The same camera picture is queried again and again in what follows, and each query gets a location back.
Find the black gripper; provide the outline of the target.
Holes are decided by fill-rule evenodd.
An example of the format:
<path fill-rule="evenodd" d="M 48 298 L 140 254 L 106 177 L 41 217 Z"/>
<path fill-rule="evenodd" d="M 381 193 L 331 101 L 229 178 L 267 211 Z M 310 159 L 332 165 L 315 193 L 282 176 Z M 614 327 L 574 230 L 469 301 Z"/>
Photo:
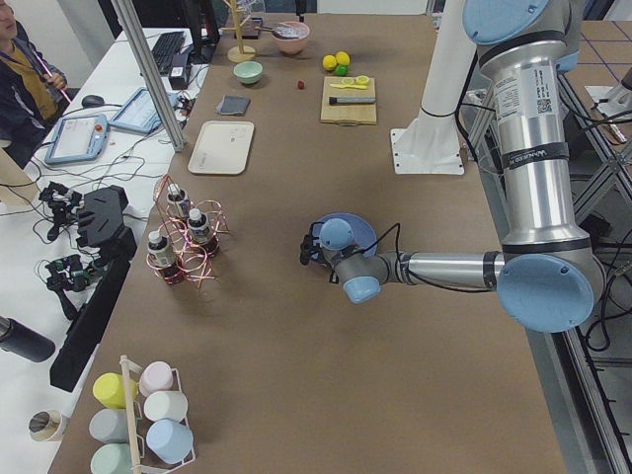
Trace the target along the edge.
<path fill-rule="evenodd" d="M 299 262 L 302 266 L 308 266 L 314 262 L 326 267 L 330 271 L 329 283 L 338 284 L 340 282 L 338 275 L 332 265 L 326 261 L 321 246 L 316 242 L 317 236 L 314 233 L 314 228 L 317 224 L 323 224 L 323 221 L 312 222 L 308 233 L 303 237 L 300 244 Z"/>

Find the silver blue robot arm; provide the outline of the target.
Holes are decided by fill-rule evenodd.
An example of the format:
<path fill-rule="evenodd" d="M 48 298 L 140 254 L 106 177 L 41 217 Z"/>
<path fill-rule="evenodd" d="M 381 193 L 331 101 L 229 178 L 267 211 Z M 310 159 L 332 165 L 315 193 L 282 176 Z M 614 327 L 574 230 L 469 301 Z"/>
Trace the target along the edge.
<path fill-rule="evenodd" d="M 605 274 L 575 220 L 569 148 L 558 75 L 579 56 L 578 1 L 449 1 L 418 117 L 397 131 L 401 173 L 442 173 L 445 141 L 472 65 L 491 85 L 509 232 L 498 252 L 373 254 L 349 222 L 315 222 L 300 247 L 302 264 L 328 267 L 350 301 L 365 302 L 389 282 L 497 293 L 519 324 L 544 333 L 582 324 L 600 298 Z"/>

